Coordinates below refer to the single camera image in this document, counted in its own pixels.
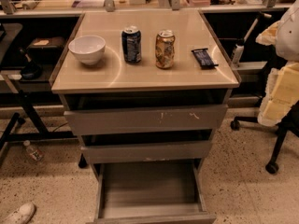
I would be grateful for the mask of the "grey bottom drawer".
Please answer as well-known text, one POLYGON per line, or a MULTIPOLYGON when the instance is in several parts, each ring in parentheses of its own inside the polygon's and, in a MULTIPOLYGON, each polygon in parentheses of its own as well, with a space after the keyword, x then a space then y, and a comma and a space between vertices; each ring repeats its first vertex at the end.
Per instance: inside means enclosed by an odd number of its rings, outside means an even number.
POLYGON ((102 164, 87 224, 213 224, 193 161, 102 164))

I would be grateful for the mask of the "grey drawer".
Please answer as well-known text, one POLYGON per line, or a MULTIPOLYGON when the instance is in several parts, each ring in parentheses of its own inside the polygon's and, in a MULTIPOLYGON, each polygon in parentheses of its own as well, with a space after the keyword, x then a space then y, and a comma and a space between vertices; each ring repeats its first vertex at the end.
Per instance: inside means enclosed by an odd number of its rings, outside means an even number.
POLYGON ((74 135, 173 132, 219 128, 228 106, 177 105, 65 111, 74 135))
POLYGON ((211 130, 88 136, 81 148, 87 163, 200 159, 211 149, 211 130))
POLYGON ((87 224, 213 224, 193 161, 102 164, 87 224))

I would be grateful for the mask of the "grey top drawer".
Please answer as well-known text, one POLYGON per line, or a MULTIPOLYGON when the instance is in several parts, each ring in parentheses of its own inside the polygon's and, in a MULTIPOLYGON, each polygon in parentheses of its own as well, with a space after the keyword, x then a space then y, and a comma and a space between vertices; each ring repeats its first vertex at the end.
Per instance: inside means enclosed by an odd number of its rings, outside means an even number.
POLYGON ((173 132, 219 128, 228 106, 177 105, 65 111, 74 135, 173 132))

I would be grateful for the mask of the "grey drawer cabinet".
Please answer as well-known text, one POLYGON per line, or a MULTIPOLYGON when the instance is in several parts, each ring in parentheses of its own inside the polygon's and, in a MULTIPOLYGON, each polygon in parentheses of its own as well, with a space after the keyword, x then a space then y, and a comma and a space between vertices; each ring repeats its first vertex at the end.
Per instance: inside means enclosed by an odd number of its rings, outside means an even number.
POLYGON ((107 47, 102 60, 92 66, 80 63, 73 54, 65 56, 51 86, 64 112, 227 105, 232 89, 239 85, 221 44, 196 9, 89 12, 76 35, 100 35, 107 47), (141 32, 139 63, 127 63, 122 51, 121 33, 131 25, 141 32), (176 39, 174 64, 169 69, 156 66, 156 35, 162 30, 173 31, 176 39), (201 68, 193 49, 207 49, 218 66, 201 68))

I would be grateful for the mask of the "grey middle drawer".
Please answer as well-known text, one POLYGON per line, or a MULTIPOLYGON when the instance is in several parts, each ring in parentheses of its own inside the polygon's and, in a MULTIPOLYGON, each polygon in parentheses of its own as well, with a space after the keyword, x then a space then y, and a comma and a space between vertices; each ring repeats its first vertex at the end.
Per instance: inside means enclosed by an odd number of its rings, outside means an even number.
POLYGON ((81 148, 87 163, 200 159, 211 149, 211 130, 88 136, 81 148))

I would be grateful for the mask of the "gold soda can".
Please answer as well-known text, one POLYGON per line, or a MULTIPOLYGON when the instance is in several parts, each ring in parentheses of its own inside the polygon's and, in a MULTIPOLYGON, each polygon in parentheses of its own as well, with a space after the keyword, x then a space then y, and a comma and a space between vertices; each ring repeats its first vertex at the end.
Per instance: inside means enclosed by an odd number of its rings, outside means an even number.
POLYGON ((171 30, 162 30, 156 35, 155 57, 156 66, 161 69, 169 69, 174 64, 175 35, 171 30))

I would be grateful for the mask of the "blue soda can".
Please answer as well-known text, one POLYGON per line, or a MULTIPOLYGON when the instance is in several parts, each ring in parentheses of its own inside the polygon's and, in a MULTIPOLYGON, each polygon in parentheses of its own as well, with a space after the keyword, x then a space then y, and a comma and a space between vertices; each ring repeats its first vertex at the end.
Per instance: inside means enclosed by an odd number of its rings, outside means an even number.
POLYGON ((122 51, 127 63, 141 61, 141 32, 136 26, 126 27, 121 33, 122 51))

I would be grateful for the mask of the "dark blue snack bar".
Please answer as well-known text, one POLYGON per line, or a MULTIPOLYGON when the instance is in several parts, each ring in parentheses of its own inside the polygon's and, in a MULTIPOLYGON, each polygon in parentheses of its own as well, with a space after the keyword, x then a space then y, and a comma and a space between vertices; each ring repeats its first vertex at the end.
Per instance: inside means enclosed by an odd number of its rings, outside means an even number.
POLYGON ((207 49, 193 49, 192 54, 203 69, 211 69, 218 66, 209 56, 207 49))

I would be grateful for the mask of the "white ceramic bowl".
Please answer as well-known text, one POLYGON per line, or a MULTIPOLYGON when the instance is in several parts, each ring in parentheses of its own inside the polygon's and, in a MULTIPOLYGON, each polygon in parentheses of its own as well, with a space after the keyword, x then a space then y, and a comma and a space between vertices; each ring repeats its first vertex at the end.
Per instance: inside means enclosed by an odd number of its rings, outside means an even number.
POLYGON ((68 44, 68 49, 79 62, 94 65, 105 53, 106 40, 98 35, 84 35, 73 39, 68 44))

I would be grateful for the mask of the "black box on shelf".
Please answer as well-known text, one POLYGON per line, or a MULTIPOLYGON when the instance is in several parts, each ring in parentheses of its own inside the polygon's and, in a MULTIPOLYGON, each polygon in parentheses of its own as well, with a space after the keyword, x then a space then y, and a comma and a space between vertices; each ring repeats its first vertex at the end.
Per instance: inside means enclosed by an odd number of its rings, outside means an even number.
POLYGON ((37 63, 56 63, 64 49, 65 39, 61 36, 36 38, 27 47, 29 56, 37 63))

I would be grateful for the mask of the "black joystick device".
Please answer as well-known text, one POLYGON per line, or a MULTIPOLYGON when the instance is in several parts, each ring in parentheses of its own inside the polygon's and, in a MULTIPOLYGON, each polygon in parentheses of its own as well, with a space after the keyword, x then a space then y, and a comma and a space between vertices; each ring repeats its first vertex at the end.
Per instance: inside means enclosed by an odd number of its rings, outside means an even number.
POLYGON ((35 63, 25 49, 19 48, 19 52, 25 59, 25 66, 21 70, 21 77, 25 80, 32 80, 40 77, 42 68, 35 63))

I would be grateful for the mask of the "plastic water bottle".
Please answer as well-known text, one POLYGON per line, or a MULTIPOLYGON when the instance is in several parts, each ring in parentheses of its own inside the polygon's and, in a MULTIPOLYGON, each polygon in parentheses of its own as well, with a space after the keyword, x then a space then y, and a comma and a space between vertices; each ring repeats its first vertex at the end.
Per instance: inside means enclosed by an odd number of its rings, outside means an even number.
POLYGON ((42 160, 44 155, 37 146, 33 145, 29 140, 25 140, 23 142, 23 145, 25 147, 25 150, 26 150, 27 154, 29 155, 29 157, 31 159, 33 159, 34 161, 41 161, 42 160))

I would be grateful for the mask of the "robot with yellow foam padding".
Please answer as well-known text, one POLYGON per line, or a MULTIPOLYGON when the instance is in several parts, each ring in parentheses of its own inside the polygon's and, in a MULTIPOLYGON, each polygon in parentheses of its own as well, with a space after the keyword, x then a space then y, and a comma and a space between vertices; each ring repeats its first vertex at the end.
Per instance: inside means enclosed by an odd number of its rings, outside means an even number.
POLYGON ((278 56, 269 64, 265 97, 257 118, 264 126, 275 126, 299 101, 299 0, 295 0, 279 21, 261 32, 256 42, 273 45, 278 56))

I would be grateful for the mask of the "white shoe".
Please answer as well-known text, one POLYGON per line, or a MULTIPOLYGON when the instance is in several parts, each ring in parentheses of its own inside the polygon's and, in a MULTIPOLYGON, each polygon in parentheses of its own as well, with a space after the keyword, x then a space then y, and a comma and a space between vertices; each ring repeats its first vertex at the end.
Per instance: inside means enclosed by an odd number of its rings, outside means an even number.
POLYGON ((27 224, 36 211, 36 206, 33 203, 25 203, 18 209, 5 217, 1 224, 27 224))

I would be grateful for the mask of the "black table leg frame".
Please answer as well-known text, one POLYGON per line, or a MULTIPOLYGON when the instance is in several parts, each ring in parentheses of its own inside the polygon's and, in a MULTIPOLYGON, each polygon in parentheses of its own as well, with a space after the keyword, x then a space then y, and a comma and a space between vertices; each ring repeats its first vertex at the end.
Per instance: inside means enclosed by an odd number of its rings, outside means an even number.
POLYGON ((1 73, 1 77, 7 83, 11 91, 15 94, 17 101, 20 103, 23 111, 36 127, 37 132, 36 133, 11 133, 12 129, 16 126, 16 124, 23 125, 25 123, 25 119, 22 118, 18 112, 15 112, 12 115, 7 127, 5 128, 3 134, 0 137, 0 150, 3 148, 6 142, 75 138, 75 135, 73 135, 71 131, 50 132, 45 126, 45 124, 43 123, 42 119, 37 114, 32 104, 28 101, 28 98, 26 97, 24 92, 14 85, 9 75, 1 73))

